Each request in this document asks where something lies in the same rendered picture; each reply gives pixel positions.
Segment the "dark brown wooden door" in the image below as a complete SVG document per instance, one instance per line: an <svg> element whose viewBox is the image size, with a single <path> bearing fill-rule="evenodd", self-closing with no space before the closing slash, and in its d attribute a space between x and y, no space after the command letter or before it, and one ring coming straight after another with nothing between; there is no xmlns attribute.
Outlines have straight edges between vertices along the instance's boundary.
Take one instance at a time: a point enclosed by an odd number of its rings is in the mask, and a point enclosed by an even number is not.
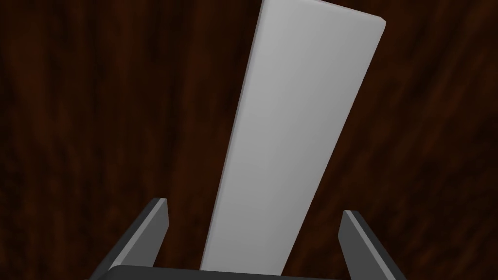
<svg viewBox="0 0 498 280"><path fill-rule="evenodd" d="M498 280L498 0L325 0L386 28L283 275ZM200 268L262 0L0 0L0 280L87 280L154 197Z"/></svg>

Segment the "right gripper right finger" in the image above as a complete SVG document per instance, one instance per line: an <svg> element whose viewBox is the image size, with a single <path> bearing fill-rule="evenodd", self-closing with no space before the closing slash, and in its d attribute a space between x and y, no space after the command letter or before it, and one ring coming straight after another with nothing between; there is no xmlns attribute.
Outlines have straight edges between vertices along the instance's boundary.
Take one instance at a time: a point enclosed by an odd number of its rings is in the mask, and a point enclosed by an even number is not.
<svg viewBox="0 0 498 280"><path fill-rule="evenodd" d="M407 280L359 212L343 212L338 241L351 280Z"/></svg>

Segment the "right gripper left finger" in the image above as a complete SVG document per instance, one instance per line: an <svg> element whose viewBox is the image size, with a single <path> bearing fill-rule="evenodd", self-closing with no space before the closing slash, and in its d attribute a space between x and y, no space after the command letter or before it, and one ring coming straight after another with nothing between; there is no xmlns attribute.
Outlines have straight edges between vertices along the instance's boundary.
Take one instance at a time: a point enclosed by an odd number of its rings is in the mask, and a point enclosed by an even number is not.
<svg viewBox="0 0 498 280"><path fill-rule="evenodd" d="M153 198L90 276L98 280L118 265L151 267L169 227L165 198Z"/></svg>

